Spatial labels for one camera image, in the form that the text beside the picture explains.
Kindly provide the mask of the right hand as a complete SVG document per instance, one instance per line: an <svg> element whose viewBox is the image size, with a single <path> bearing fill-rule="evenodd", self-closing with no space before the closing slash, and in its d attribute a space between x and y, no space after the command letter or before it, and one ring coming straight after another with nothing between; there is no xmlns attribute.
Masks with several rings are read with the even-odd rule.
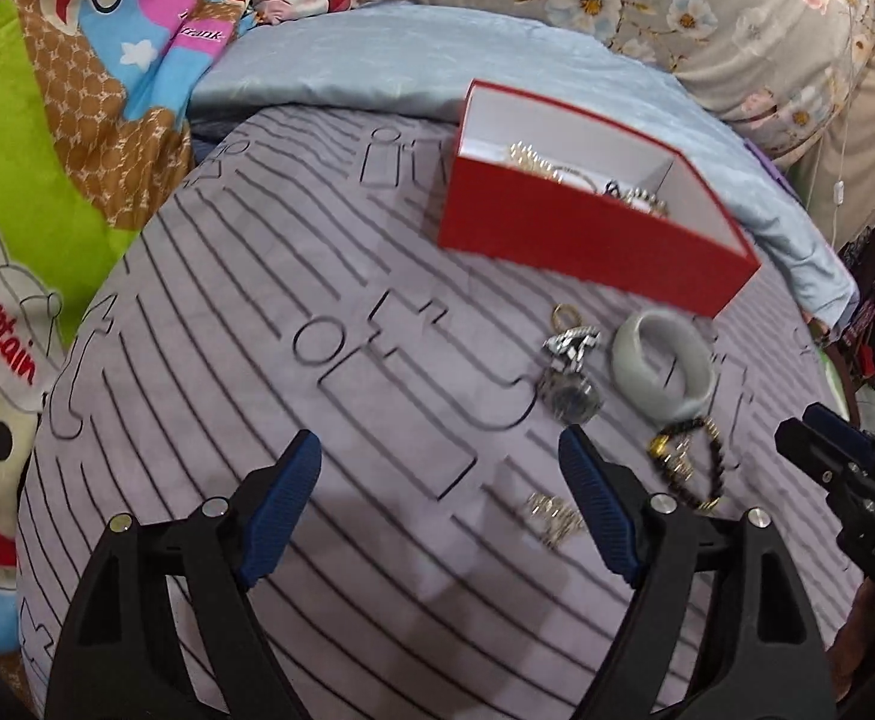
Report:
<svg viewBox="0 0 875 720"><path fill-rule="evenodd" d="M860 583L844 626L835 634L828 650L831 683L835 699L841 700L852 686L853 675L875 640L875 582Z"/></svg>

